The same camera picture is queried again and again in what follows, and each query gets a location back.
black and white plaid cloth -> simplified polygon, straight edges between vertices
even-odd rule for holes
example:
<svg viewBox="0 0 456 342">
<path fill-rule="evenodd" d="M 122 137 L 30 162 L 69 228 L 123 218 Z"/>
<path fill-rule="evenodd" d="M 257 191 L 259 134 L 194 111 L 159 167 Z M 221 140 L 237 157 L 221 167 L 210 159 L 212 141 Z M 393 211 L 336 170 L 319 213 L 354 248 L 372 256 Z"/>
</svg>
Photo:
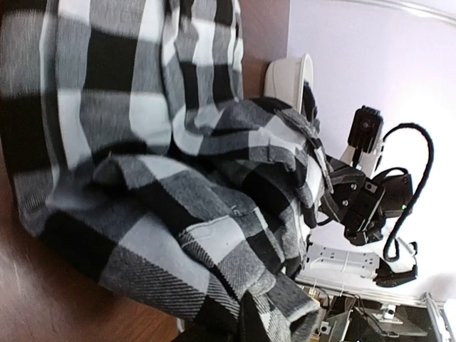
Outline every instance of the black and white plaid cloth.
<svg viewBox="0 0 456 342">
<path fill-rule="evenodd" d="M 31 235 L 197 323 L 180 341 L 309 339 L 318 304 L 288 276 L 331 182 L 314 125 L 242 99 L 237 0 L 10 0 L 0 44 Z"/>
</svg>

plaid fabric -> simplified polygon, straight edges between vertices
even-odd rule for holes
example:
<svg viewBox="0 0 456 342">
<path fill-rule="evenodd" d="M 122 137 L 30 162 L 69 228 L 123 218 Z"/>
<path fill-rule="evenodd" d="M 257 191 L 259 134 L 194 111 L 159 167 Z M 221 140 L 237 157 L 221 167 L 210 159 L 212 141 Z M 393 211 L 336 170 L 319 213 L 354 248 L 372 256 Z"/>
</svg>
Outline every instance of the plaid fabric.
<svg viewBox="0 0 456 342">
<path fill-rule="evenodd" d="M 318 304 L 281 270 L 299 270 L 331 182 L 304 116 L 242 100 L 237 0 L 11 0 L 0 44 L 0 135 L 31 235 L 228 338 L 309 338 Z"/>
</svg>

white wall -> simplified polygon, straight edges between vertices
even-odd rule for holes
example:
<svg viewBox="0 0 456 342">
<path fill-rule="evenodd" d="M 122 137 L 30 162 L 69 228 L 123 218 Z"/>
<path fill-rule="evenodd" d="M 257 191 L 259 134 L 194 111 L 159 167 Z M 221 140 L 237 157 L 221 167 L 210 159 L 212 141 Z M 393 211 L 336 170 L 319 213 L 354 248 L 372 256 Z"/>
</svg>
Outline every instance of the white wall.
<svg viewBox="0 0 456 342">
<path fill-rule="evenodd" d="M 362 105 L 381 110 L 384 132 L 411 121 L 433 136 L 435 166 L 400 234 L 419 244 L 419 278 L 386 291 L 415 297 L 432 291 L 437 300 L 456 298 L 456 28 L 399 10 L 339 1 L 291 0 L 290 12 L 289 56 L 312 55 L 328 154 L 341 156 L 355 110 Z M 382 169 L 406 167 L 416 185 L 426 161 L 420 134 L 400 131 L 388 139 Z M 338 224 L 314 236 L 335 248 L 353 248 Z M 343 281 L 375 288 L 356 278 Z"/>
<path fill-rule="evenodd" d="M 406 0 L 412 4 L 426 6 L 431 9 L 443 11 L 450 14 L 456 14 L 456 1 L 455 0 Z"/>
</svg>

fabric fold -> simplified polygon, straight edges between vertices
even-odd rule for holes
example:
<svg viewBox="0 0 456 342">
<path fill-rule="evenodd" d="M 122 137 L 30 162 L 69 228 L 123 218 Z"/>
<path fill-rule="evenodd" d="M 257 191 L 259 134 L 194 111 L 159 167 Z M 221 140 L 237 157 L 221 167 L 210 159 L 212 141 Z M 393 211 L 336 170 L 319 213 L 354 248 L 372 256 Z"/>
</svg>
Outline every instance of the fabric fold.
<svg viewBox="0 0 456 342">
<path fill-rule="evenodd" d="M 25 229 L 202 329 L 180 341 L 306 341 L 316 321 L 287 276 L 331 191 L 323 145 L 289 105 L 243 99 L 243 50 L 238 0 L 6 2 L 0 138 Z"/>
</svg>

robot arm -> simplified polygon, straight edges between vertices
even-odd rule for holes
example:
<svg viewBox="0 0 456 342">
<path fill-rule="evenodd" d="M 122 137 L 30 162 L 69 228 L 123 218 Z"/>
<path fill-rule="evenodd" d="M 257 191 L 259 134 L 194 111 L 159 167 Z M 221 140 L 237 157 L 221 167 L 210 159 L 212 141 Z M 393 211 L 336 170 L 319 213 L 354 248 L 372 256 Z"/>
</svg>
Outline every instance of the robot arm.
<svg viewBox="0 0 456 342">
<path fill-rule="evenodd" d="M 315 254 L 318 261 L 323 261 L 324 256 L 314 253 L 319 250 L 319 245 L 310 243 L 310 257 L 306 268 L 315 269 L 324 265 L 326 268 L 332 267 L 341 271 L 342 267 L 343 271 L 372 279 L 379 286 L 394 287 L 416 279 L 418 266 L 415 255 L 418 246 L 415 242 L 406 244 L 394 234 L 396 255 L 400 255 L 399 260 L 394 262 L 391 258 L 385 258 L 385 250 L 388 248 L 383 248 L 383 233 L 390 234 L 385 231 L 388 229 L 387 219 L 404 220 L 411 213 L 412 201 L 416 198 L 413 194 L 412 178 L 404 168 L 389 169 L 373 177 L 383 153 L 383 139 L 380 138 L 382 128 L 383 119 L 377 110 L 362 107 L 356 112 L 348 138 L 348 147 L 342 158 L 337 160 L 328 157 L 328 162 L 333 168 L 331 181 L 334 193 L 323 196 L 320 208 L 328 216 L 320 225 L 331 221 L 342 224 L 344 237 L 355 246 L 364 246 L 363 250 L 367 248 L 372 254 L 370 262 L 363 264 L 366 258 L 360 255 L 363 256 L 365 253 L 332 249 L 332 255 L 324 260 L 325 263 L 315 263 L 312 255 Z M 433 146 L 430 138 L 426 135 L 425 137 L 430 144 L 430 162 L 427 166 L 427 169 L 430 169 Z M 392 171 L 399 171 L 400 175 L 391 176 Z M 419 188 L 424 186 L 425 179 L 423 180 Z M 341 260 L 336 258 L 337 255 L 341 255 Z"/>
</svg>

